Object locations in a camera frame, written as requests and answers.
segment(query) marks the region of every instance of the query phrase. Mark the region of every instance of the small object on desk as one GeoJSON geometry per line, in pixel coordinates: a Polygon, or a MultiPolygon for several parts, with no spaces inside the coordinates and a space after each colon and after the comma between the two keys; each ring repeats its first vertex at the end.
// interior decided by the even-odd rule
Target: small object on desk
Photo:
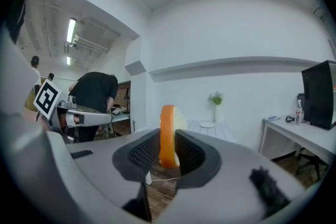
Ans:
{"type": "Polygon", "coordinates": [[[271,117],[268,117],[267,120],[268,121],[275,121],[275,120],[280,120],[280,118],[277,117],[277,116],[271,116],[271,117]]]}
{"type": "Polygon", "coordinates": [[[215,127],[215,123],[213,122],[202,122],[200,123],[200,126],[203,128],[213,128],[215,127]]]}
{"type": "Polygon", "coordinates": [[[295,110],[295,125],[300,125],[302,120],[302,105],[301,100],[298,99],[298,103],[295,110]]]}
{"type": "Polygon", "coordinates": [[[291,117],[291,116],[287,116],[287,117],[286,117],[286,122],[292,122],[292,121],[294,121],[294,120],[295,120],[294,117],[291,117]]]}
{"type": "Polygon", "coordinates": [[[121,109],[120,109],[120,108],[113,110],[111,113],[112,113],[112,115],[115,116],[115,115],[117,115],[119,112],[121,112],[121,109]]]}

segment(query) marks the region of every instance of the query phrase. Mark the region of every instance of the chair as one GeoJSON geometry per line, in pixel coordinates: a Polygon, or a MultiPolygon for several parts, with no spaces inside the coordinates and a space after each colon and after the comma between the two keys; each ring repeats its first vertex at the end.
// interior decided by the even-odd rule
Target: chair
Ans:
{"type": "Polygon", "coordinates": [[[299,154],[298,159],[301,159],[301,157],[305,158],[308,160],[307,163],[299,165],[298,169],[296,170],[295,175],[297,176],[299,174],[299,172],[306,168],[309,165],[314,165],[315,166],[315,170],[316,170],[316,174],[317,174],[317,181],[320,180],[320,164],[321,165],[325,165],[327,166],[326,169],[328,169],[329,165],[326,164],[323,160],[321,160],[318,156],[314,155],[314,156],[309,156],[306,154],[299,154]]]}

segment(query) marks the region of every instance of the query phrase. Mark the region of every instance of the wall shelf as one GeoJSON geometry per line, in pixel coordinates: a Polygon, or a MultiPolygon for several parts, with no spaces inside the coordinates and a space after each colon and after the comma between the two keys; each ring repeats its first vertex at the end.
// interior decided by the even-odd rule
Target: wall shelf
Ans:
{"type": "Polygon", "coordinates": [[[286,57],[235,57],[187,63],[150,71],[154,82],[240,73],[301,72],[319,62],[286,57]]]}

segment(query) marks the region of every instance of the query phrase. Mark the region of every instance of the plastic bottle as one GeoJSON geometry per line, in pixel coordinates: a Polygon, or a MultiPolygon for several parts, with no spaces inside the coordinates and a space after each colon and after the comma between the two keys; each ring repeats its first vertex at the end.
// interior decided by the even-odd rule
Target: plastic bottle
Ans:
{"type": "Polygon", "coordinates": [[[295,110],[295,125],[300,125],[301,117],[302,117],[302,105],[301,100],[299,99],[295,110]]]}

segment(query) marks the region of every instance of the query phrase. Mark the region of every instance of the white vase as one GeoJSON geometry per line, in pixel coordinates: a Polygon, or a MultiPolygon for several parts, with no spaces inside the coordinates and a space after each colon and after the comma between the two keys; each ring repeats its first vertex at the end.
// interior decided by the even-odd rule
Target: white vase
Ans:
{"type": "Polygon", "coordinates": [[[215,105],[215,123],[219,123],[223,120],[222,108],[220,105],[215,105]]]}

